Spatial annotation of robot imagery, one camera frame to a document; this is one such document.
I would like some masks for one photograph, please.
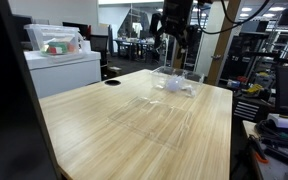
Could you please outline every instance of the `desk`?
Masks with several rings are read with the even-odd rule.
[[[243,121],[243,126],[245,129],[245,133],[248,136],[249,134],[253,134],[256,138],[259,137],[259,134],[254,129],[255,123],[249,122],[249,121]],[[288,153],[288,149],[286,148],[280,148],[280,150]],[[255,156],[252,155],[252,161],[255,166],[255,170],[257,172],[258,179],[287,179],[285,177],[288,177],[288,165],[270,157],[267,156],[267,159],[269,161],[268,164],[263,164],[261,162],[258,162],[255,159]]]
[[[202,84],[196,97],[178,96],[152,88],[150,72],[114,78],[121,82],[118,86],[99,82],[40,99],[58,164],[68,179],[229,179],[232,92]],[[136,97],[190,112],[179,148],[108,120]],[[143,126],[150,121],[140,120]]]
[[[114,41],[116,42],[117,44],[117,55],[118,57],[121,57],[121,45],[126,45],[126,46],[130,46],[130,50],[129,50],[129,59],[130,60],[134,60],[132,55],[134,54],[133,52],[133,48],[132,46],[136,45],[136,55],[138,57],[140,57],[141,59],[143,59],[143,46],[153,46],[154,43],[151,43],[151,42],[139,42],[139,41],[126,41],[126,40],[122,40],[122,39],[114,39]]]

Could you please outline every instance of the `wall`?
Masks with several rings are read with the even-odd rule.
[[[223,20],[224,12],[221,2],[213,2],[205,30],[207,32],[220,31],[222,28]],[[214,55],[218,37],[219,34],[208,35],[203,33],[199,54],[197,55],[198,62],[195,68],[197,72],[202,72],[206,76],[208,75],[212,63],[211,56]]]
[[[9,0],[9,4],[13,14],[48,19],[51,25],[63,21],[98,24],[97,0]]]
[[[117,31],[123,23],[131,7],[99,7],[99,23],[112,26],[113,39],[117,38]],[[113,43],[114,52],[117,52],[117,44]]]

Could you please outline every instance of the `floor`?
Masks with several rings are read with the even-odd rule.
[[[128,58],[118,58],[112,57],[108,55],[109,66],[115,66],[121,68],[121,75],[125,75],[128,73],[132,73],[142,69],[154,70],[160,66],[164,65],[164,61],[161,57],[159,62],[151,62],[150,60],[144,61],[130,61]],[[245,158],[241,159],[240,151],[243,150],[246,146],[246,137],[244,136],[243,129],[240,129],[240,120],[232,119],[232,132],[231,132],[231,161],[230,161],[230,169],[232,170],[234,165],[238,162],[238,160],[242,160],[235,173],[230,178],[231,180],[251,180],[256,179],[255,173],[252,168],[249,166],[249,161]]]

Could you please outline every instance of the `ceiling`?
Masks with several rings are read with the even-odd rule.
[[[252,10],[249,12],[241,12],[240,14],[248,14],[248,16],[253,15],[263,4],[264,0],[245,0],[243,7],[251,8]],[[111,4],[111,5],[100,5],[100,6],[123,6],[123,7],[131,7],[134,9],[138,9],[141,11],[145,11],[148,13],[157,13],[158,8],[163,8],[163,2],[152,2],[152,3],[128,3],[128,4]],[[258,14],[256,18],[263,18],[264,14],[274,14],[273,17],[265,17],[268,20],[274,20],[279,17],[282,11],[269,11],[271,7],[284,7],[288,9],[288,0],[270,0],[270,2],[266,5],[266,7]]]

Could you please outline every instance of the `plastic box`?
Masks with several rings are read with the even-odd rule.
[[[42,24],[28,24],[24,28],[34,51],[47,55],[80,53],[83,37],[78,28]]]
[[[195,97],[197,89],[204,82],[204,74],[168,66],[159,67],[151,72],[152,86],[170,92]]]

